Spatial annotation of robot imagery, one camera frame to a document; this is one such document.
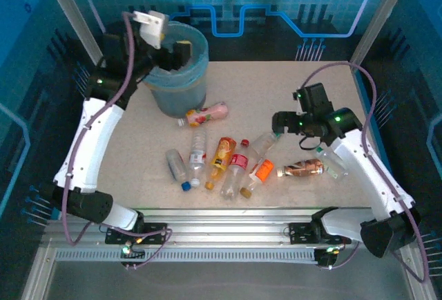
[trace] pink bottle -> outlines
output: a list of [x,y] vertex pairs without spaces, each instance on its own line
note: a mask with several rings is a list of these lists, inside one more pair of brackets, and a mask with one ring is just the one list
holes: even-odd
[[209,120],[223,119],[228,113],[227,105],[224,102],[220,102],[209,108],[187,111],[186,117],[178,120],[178,125],[184,126],[188,124],[191,127],[197,127]]

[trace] brown bottle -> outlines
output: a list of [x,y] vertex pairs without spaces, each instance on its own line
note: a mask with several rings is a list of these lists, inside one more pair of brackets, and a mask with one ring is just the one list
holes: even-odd
[[313,160],[301,160],[293,165],[279,167],[276,169],[278,177],[295,176],[307,177],[322,174],[324,172],[324,164],[314,158]]

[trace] robotic arm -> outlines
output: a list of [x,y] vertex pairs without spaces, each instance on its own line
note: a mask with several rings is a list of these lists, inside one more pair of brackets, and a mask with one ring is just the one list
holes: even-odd
[[[368,152],[363,149],[362,125],[354,113],[346,108],[335,111],[328,100],[322,84],[314,84],[297,90],[294,99],[298,100],[298,112],[280,111],[273,115],[272,128],[275,133],[304,135],[306,138],[319,137],[338,155],[349,170],[359,179],[367,194],[372,213],[349,215],[343,209],[326,209],[319,214],[321,229],[330,235],[339,235],[364,242],[367,249],[377,257],[397,250],[414,240],[414,232],[404,209],[402,200],[419,223],[413,198],[395,181],[381,159],[367,142]],[[393,195],[385,179],[368,158],[373,157],[398,192]]]
[[104,35],[105,58],[97,65],[89,77],[86,98],[77,132],[63,165],[54,177],[53,184],[46,184],[41,195],[58,209],[66,185],[66,175],[70,176],[68,203],[69,214],[94,223],[104,223],[112,227],[139,232],[144,224],[143,216],[133,209],[122,207],[113,201],[109,194],[97,191],[97,177],[104,152],[112,132],[121,119],[128,101],[137,89],[139,78],[149,74],[159,66],[166,70],[179,69],[188,62],[191,46],[174,44],[173,52],[160,46],[166,33],[168,17],[150,11],[148,14],[134,12],[134,21],[141,23],[135,31],[135,59],[133,75],[121,97],[106,109],[90,126],[78,147],[73,172],[68,174],[68,163],[73,154],[74,144],[88,121],[111,100],[123,84],[126,74],[128,47],[126,35]]

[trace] blue trash bin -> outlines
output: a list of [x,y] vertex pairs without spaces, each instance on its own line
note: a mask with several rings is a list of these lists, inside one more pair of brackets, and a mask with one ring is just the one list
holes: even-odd
[[209,45],[204,35],[194,27],[170,21],[162,46],[172,49],[176,41],[192,43],[192,57],[178,71],[155,67],[144,78],[160,110],[174,118],[182,118],[191,109],[200,108],[206,100],[206,69],[209,63]]

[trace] plastic bottle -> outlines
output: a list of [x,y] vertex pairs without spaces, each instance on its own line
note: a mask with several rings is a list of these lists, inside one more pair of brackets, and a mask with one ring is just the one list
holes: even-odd
[[249,173],[248,181],[244,187],[241,187],[240,193],[245,198],[250,198],[252,192],[263,184],[263,182],[269,177],[269,174],[273,170],[273,163],[270,160],[261,160],[253,167]]
[[189,170],[192,187],[200,186],[200,179],[206,163],[206,129],[198,127],[193,132]]
[[173,178],[181,184],[183,191],[188,191],[191,184],[187,181],[187,168],[177,149],[166,151],[166,160]]
[[314,155],[324,164],[324,170],[336,180],[340,180],[348,174],[343,160],[335,153],[318,147],[314,151]]
[[215,183],[221,179],[223,173],[227,170],[235,147],[236,141],[234,139],[220,138],[215,156],[207,168],[206,189],[212,190],[215,187]]
[[268,150],[277,143],[280,136],[280,134],[274,132],[266,132],[250,144],[247,152],[247,157],[249,158],[249,169],[247,171],[254,167],[256,163],[265,156]]
[[189,110],[185,118],[178,120],[179,126],[188,124],[191,127],[197,127],[209,120],[223,119],[229,114],[229,109],[224,102],[217,103],[209,108]]
[[278,177],[295,176],[306,177],[315,176],[324,172],[324,164],[317,158],[313,160],[301,160],[293,165],[279,167],[276,169]]
[[241,141],[241,147],[232,156],[232,161],[227,169],[226,180],[221,188],[221,196],[226,199],[233,200],[238,195],[241,179],[249,161],[247,157],[248,146],[248,140]]

